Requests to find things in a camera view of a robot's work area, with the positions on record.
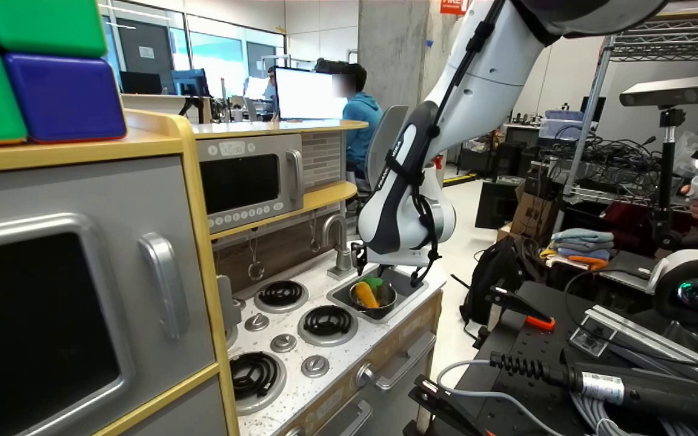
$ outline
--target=purple cube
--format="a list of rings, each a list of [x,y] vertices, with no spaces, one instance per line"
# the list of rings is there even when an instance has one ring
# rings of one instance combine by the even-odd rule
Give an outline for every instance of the purple cube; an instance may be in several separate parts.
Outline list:
[[[110,69],[99,58],[5,57],[30,144],[125,137]]]

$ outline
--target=oven door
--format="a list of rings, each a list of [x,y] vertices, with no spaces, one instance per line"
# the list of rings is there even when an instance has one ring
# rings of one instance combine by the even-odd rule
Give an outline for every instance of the oven door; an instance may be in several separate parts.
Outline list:
[[[376,436],[404,433],[404,426],[417,420],[419,404],[407,397],[417,377],[429,372],[433,334],[417,332],[404,350],[383,363],[370,377],[359,395],[338,413],[320,436]]]
[[[179,159],[0,174],[0,433],[93,433],[213,362]]]

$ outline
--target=stove burner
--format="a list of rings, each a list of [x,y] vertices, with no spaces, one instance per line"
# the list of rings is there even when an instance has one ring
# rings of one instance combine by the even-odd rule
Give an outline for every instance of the stove burner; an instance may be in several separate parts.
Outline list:
[[[284,363],[269,355],[242,355],[230,362],[230,374],[240,415],[267,408],[284,387]]]
[[[330,372],[330,362],[320,355],[315,357],[307,357],[302,363],[301,363],[301,374],[305,378],[322,378],[324,374]]]
[[[343,345],[355,334],[355,323],[338,306],[320,306],[301,318],[297,332],[307,345]]]
[[[253,304],[261,310],[286,314],[305,304],[305,288],[296,282],[274,282],[257,294]]]

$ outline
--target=microwave window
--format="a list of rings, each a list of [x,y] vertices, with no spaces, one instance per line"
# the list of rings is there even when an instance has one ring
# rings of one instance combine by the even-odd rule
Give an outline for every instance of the microwave window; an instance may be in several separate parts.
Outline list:
[[[74,234],[0,246],[0,433],[120,377]]]
[[[278,197],[276,155],[201,162],[201,177],[207,213],[274,202]]]

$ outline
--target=cardboard box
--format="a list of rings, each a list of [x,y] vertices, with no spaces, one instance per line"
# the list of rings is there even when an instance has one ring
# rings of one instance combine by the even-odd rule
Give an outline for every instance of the cardboard box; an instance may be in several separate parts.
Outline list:
[[[555,218],[558,218],[558,206],[551,202],[537,199],[533,195],[522,195],[514,213],[511,234],[525,235],[541,248],[544,248],[550,240]]]

